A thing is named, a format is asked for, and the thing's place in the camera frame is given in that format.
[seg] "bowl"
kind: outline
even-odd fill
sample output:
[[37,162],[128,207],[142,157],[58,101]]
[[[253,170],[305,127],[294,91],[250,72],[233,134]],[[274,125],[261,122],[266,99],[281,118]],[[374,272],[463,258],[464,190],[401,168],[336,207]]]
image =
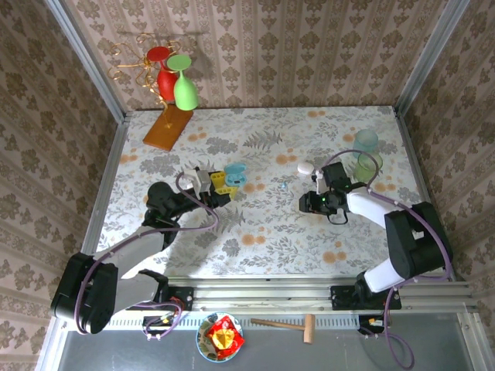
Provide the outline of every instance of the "bowl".
[[202,322],[200,327],[198,328],[198,331],[196,333],[196,346],[198,348],[198,351],[200,354],[207,359],[210,362],[214,363],[223,363],[226,362],[230,359],[233,359],[236,354],[239,353],[238,349],[234,354],[231,354],[230,356],[224,358],[224,359],[218,359],[217,358],[217,351],[215,350],[215,347],[213,346],[213,343],[211,342],[210,339],[207,338],[207,333],[208,330],[210,330],[211,326],[218,321],[219,319],[223,317],[229,317],[232,323],[234,323],[234,326],[236,330],[239,331],[239,333],[242,336],[242,327],[239,321],[233,316],[229,315],[228,313],[224,313],[222,311],[212,313],[211,315],[208,315]]

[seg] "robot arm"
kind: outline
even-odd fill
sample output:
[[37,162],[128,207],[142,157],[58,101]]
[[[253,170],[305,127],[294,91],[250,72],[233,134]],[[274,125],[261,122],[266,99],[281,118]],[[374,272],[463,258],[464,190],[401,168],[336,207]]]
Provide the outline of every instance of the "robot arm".
[[[409,278],[444,267],[442,253],[431,234],[407,211],[373,197],[364,183],[352,184],[341,162],[323,167],[322,173],[328,190],[303,195],[299,200],[301,211],[330,217],[341,209],[346,222],[347,213],[354,213],[387,231],[389,258],[357,276],[354,295],[362,305]],[[452,249],[433,205],[419,203],[411,209],[439,235],[452,260]]]
[[[192,180],[193,188],[185,192],[202,204],[215,209],[230,202],[228,194],[214,191],[208,172],[196,169],[186,175]],[[166,249],[176,237],[181,215],[200,206],[182,193],[174,193],[164,182],[149,188],[146,206],[148,211],[142,225],[117,244],[121,248],[96,267],[85,287],[79,311],[79,326],[84,331],[98,333],[111,316],[122,309],[145,301],[162,303],[177,296],[177,288],[169,287],[167,277],[157,272],[143,270],[129,279],[123,279],[123,276],[147,257]],[[150,233],[165,228],[174,230]],[[94,256],[77,253],[69,259],[51,304],[55,317],[74,321],[77,295],[85,277],[95,262],[115,246]]]

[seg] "green wine glass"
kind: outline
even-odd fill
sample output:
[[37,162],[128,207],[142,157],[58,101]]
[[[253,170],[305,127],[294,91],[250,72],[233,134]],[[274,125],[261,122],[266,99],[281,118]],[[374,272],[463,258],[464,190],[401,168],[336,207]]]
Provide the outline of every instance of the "green wine glass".
[[176,99],[176,106],[183,111],[191,111],[198,107],[198,91],[191,79],[184,76],[183,71],[189,67],[192,60],[188,56],[171,56],[167,60],[167,67],[179,72],[179,79],[173,88],[173,95]]

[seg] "light blue cup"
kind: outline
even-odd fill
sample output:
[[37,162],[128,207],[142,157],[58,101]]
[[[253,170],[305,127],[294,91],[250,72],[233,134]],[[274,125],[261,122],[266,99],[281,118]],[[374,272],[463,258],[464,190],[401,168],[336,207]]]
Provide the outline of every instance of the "light blue cup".
[[[370,129],[359,130],[354,139],[353,149],[359,149],[365,152],[376,152],[378,146],[378,135]],[[355,158],[359,157],[358,152],[353,153]]]

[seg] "gray floor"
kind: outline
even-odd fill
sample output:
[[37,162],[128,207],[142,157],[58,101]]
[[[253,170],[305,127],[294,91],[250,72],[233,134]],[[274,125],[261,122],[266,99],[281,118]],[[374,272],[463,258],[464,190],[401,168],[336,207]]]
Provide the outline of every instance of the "gray floor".
[[[392,332],[413,348],[415,370],[469,371],[472,368],[455,315],[395,315]],[[355,331],[316,331],[312,345],[302,333],[284,329],[244,332],[243,348],[223,364],[206,361],[196,349],[196,332],[175,331],[148,342],[140,332],[69,334],[60,371],[182,370],[400,370],[384,339],[365,340]],[[400,347],[398,353],[404,356]]]

